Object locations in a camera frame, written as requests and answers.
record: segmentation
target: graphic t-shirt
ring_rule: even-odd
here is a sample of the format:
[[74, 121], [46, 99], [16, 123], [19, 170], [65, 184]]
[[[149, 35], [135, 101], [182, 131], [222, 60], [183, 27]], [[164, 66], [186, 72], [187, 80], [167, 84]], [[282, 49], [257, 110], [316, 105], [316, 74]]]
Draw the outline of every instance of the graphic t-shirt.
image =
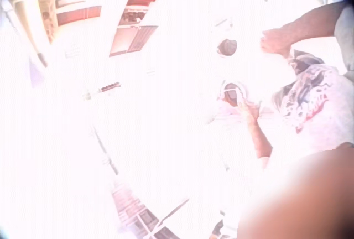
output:
[[[299, 61], [305, 58], [315, 59]], [[308, 154], [354, 142], [353, 83], [335, 68], [309, 65], [278, 96], [280, 114]]]

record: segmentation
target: round object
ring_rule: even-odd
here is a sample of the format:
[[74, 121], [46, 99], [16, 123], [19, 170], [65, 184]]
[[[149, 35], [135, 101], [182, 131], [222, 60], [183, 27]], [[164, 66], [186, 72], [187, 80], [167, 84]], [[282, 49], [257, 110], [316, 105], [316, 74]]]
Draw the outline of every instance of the round object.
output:
[[225, 56], [233, 55], [237, 50], [237, 41], [225, 39], [222, 41], [218, 47], [218, 51], [220, 54]]

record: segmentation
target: hand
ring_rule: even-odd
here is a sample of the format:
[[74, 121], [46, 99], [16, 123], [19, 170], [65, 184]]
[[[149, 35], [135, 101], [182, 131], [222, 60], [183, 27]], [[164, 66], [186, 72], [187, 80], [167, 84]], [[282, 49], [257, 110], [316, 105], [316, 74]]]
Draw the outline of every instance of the hand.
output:
[[287, 58], [290, 54], [290, 35], [283, 29], [272, 29], [263, 32], [261, 48], [266, 53], [279, 54]]
[[244, 100], [244, 98], [242, 98], [242, 102], [239, 102], [238, 106], [248, 125], [257, 124], [259, 118], [258, 105], [250, 105]]

